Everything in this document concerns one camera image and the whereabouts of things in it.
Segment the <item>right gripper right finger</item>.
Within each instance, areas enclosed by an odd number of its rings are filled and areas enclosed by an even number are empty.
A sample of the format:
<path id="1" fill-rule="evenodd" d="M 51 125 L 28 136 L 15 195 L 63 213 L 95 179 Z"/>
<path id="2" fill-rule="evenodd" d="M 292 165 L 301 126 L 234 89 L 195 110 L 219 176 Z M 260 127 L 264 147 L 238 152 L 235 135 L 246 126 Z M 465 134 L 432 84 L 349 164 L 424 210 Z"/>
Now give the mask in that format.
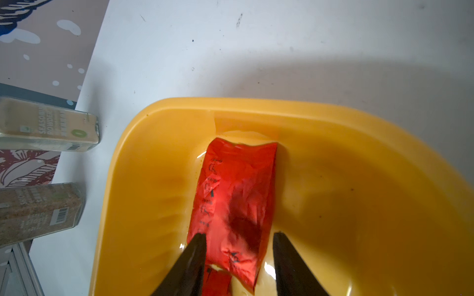
<path id="1" fill-rule="evenodd" d="M 274 234 L 273 254 L 278 296 L 329 296 L 283 232 Z"/>

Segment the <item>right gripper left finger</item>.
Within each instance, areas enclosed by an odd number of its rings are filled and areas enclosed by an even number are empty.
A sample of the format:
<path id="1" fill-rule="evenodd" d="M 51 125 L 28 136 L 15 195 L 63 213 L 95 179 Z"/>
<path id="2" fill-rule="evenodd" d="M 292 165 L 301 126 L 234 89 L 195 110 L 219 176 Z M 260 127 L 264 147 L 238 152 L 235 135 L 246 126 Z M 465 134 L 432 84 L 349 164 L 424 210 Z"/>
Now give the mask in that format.
<path id="1" fill-rule="evenodd" d="M 201 296 L 206 262 L 206 235 L 197 233 L 152 296 Z"/>

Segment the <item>eleventh red tea bag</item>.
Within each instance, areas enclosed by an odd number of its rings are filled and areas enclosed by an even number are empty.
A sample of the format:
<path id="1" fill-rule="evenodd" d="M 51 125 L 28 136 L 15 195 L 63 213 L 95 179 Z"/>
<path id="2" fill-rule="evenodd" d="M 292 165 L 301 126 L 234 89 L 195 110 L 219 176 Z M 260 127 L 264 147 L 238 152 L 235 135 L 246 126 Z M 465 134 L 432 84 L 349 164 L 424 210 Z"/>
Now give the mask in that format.
<path id="1" fill-rule="evenodd" d="M 204 269 L 202 296 L 232 296 L 232 275 L 211 266 Z"/>

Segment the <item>twelfth red tea bag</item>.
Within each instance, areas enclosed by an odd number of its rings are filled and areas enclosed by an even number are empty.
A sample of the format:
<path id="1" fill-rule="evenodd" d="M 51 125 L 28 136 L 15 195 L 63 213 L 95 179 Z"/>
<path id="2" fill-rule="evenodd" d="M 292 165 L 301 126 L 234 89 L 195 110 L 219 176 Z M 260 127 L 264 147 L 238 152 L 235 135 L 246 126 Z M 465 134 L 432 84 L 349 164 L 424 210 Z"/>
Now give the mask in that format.
<path id="1" fill-rule="evenodd" d="M 278 144 L 235 144 L 221 138 L 207 147 L 197 181 L 187 240 L 206 235 L 206 262 L 255 291 L 275 210 Z"/>

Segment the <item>yellow storage box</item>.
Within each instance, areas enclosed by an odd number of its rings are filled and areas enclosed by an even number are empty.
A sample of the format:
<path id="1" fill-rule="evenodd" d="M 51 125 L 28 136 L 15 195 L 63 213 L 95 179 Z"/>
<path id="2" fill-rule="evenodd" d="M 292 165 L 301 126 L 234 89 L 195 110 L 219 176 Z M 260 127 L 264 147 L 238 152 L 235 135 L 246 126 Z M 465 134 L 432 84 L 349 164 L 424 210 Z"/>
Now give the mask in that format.
<path id="1" fill-rule="evenodd" d="M 474 293 L 474 190 L 417 138 L 342 106 L 173 98 L 143 109 L 112 155 L 90 295 L 158 287 L 186 243 L 215 138 L 279 144 L 272 229 L 329 294 Z"/>

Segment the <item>small glass jar silver lid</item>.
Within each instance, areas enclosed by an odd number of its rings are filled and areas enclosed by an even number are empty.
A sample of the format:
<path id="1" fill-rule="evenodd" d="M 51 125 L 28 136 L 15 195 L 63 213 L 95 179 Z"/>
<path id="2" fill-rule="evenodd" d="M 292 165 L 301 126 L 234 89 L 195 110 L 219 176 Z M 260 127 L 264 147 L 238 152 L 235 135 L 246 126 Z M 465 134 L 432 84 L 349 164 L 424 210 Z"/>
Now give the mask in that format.
<path id="1" fill-rule="evenodd" d="M 1 247 L 75 227 L 85 203 L 74 183 L 3 188 Z"/>

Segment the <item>small glass jar black lid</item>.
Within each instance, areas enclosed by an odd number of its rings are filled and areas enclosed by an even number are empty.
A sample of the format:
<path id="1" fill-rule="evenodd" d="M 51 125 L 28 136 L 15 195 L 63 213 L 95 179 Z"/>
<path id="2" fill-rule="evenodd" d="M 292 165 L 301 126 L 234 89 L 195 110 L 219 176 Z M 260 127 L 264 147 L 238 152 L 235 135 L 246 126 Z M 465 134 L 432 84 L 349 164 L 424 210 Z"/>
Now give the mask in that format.
<path id="1" fill-rule="evenodd" d="M 96 115 L 1 97 L 1 149 L 86 152 L 100 142 Z"/>

